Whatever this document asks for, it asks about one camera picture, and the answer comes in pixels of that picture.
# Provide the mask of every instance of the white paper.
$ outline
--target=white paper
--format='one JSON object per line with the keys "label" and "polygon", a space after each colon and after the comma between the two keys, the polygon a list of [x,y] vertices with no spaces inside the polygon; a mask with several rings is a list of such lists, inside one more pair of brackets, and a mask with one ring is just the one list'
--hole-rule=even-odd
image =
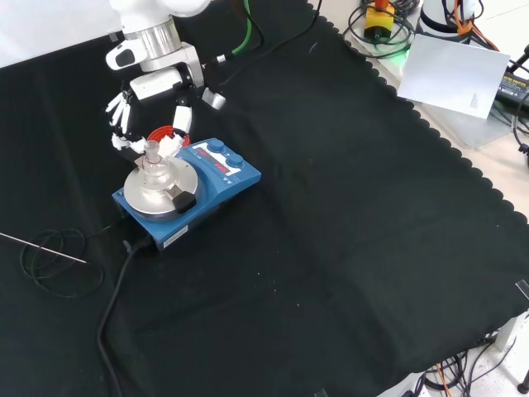
{"label": "white paper", "polygon": [[487,118],[510,56],[416,35],[398,96]]}

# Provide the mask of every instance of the floor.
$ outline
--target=floor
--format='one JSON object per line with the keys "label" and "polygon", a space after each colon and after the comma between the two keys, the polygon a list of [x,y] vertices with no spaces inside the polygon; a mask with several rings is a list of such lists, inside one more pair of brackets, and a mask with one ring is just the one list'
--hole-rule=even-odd
{"label": "floor", "polygon": [[[317,4],[317,0],[309,0],[309,2]],[[347,26],[346,18],[358,6],[358,3],[358,0],[323,0],[322,15],[332,22],[335,27],[340,29],[340,31],[344,31]],[[528,1],[503,0],[499,2],[498,0],[483,0],[483,3],[485,10],[478,23],[479,28],[502,52],[510,54],[512,59],[517,59],[523,53],[525,46],[529,45],[527,33],[524,31],[525,21],[529,20]],[[524,74],[520,75],[526,78],[529,77],[527,74],[525,76]],[[508,348],[509,346],[503,352],[500,352],[495,346],[490,347],[479,359],[474,369],[474,378],[494,367],[501,360]],[[481,347],[469,352],[467,379],[470,365],[482,349]],[[474,397],[519,396],[517,385],[523,380],[528,370],[529,321],[523,325],[514,347],[507,355],[503,364],[495,371],[476,381],[472,385],[471,395]],[[450,392],[452,397],[461,396],[460,390],[456,388],[450,390]],[[445,393],[427,390],[425,388],[423,395],[441,397]]]}

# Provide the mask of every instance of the metal rod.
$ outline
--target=metal rod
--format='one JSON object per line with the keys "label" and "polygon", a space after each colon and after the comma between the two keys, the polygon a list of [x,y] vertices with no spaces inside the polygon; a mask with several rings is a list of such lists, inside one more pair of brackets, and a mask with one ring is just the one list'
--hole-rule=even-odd
{"label": "metal rod", "polygon": [[13,240],[15,242],[21,242],[22,244],[26,244],[27,246],[33,246],[33,247],[38,248],[39,250],[42,250],[42,251],[48,251],[48,252],[50,252],[52,254],[63,256],[64,258],[71,259],[72,261],[77,261],[77,262],[84,263],[85,265],[88,263],[87,261],[83,261],[82,259],[74,258],[73,256],[63,254],[62,252],[53,251],[50,248],[46,248],[45,246],[38,246],[38,245],[36,245],[36,244],[34,244],[32,242],[27,242],[27,241],[22,240],[20,238],[9,236],[8,234],[0,233],[0,236],[9,238],[9,239],[11,239],[11,240]]}

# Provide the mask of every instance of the orange cable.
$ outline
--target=orange cable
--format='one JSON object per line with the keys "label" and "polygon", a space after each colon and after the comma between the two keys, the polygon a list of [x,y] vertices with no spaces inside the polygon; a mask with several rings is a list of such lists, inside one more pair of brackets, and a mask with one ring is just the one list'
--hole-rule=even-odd
{"label": "orange cable", "polygon": [[457,33],[462,36],[466,35],[469,31],[471,31],[474,27],[474,24],[472,21],[466,22],[464,25],[461,24],[460,20],[460,1],[455,0],[454,1],[454,18],[455,18],[455,24],[457,25]]}
{"label": "orange cable", "polygon": [[446,393],[448,393],[448,395],[452,397],[452,393],[450,392],[450,389],[448,389],[448,386],[446,385],[445,376],[441,372],[441,368],[439,367],[439,364],[436,364],[436,366],[437,366],[437,373],[439,374],[439,376],[441,377],[441,380],[443,381],[443,385],[445,386]]}
{"label": "orange cable", "polygon": [[470,31],[473,31],[476,35],[478,35],[483,40],[485,40],[487,43],[489,43],[496,51],[499,51],[498,47],[491,40],[489,40],[472,21],[468,21],[464,25],[461,23],[459,10],[460,10],[460,0],[455,0],[454,1],[454,18],[455,18],[455,24],[457,25],[457,33],[460,36],[462,36],[462,35],[466,35]]}

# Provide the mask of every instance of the table surface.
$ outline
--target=table surface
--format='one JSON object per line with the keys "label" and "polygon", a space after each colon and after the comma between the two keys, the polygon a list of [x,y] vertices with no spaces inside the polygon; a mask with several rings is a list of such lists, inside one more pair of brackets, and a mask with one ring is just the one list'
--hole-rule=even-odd
{"label": "table surface", "polygon": [[[256,1],[255,14],[270,42],[312,17],[303,0]],[[236,18],[215,2],[182,22],[183,37],[214,56],[240,39]],[[76,224],[92,232],[115,216],[110,193],[130,165],[109,146],[101,114],[120,87],[103,61],[112,47],[95,41],[2,71],[4,180],[33,181],[0,195],[12,234]],[[193,139],[222,139],[263,179],[178,249],[142,252],[127,273],[108,336],[147,395],[303,397],[325,387],[367,397],[526,307],[514,287],[528,277],[525,219],[322,20],[226,95],[220,116],[193,105]],[[112,277],[90,299],[58,301],[11,265],[19,250],[2,245],[2,392],[106,395],[94,319]],[[116,232],[88,258],[114,275],[123,255]]]}
{"label": "table surface", "polygon": [[[317,0],[310,0],[312,4],[317,4]],[[479,28],[492,40],[498,48],[512,56],[516,60],[522,53],[526,45],[529,44],[526,32],[524,32],[524,22],[529,18],[529,4],[525,0],[506,0],[497,2],[495,0],[484,0],[485,11],[479,20]],[[322,15],[332,22],[335,27],[344,31],[347,27],[349,14],[359,4],[358,0],[323,0]],[[417,19],[417,14],[410,17],[411,21]],[[365,49],[356,41],[351,40],[353,46],[359,50]],[[385,68],[379,61],[371,60],[374,67],[381,76],[388,80],[390,85],[398,88],[400,81],[395,76],[396,73]],[[516,74],[523,78],[529,78],[529,74],[523,70],[518,70]],[[523,213],[529,218],[529,168],[527,158],[520,154],[518,144],[514,140],[512,133],[507,133],[495,141],[481,147],[468,147],[457,137],[450,125],[439,117],[434,117],[429,112],[428,106],[415,103],[422,118],[427,120],[432,127],[437,129],[441,135],[450,140],[453,147],[461,151],[463,157],[471,160],[474,167],[480,169],[485,178],[492,181],[495,189],[503,193],[506,200],[510,201],[515,210]],[[521,139],[529,144],[529,138],[521,134]]]}

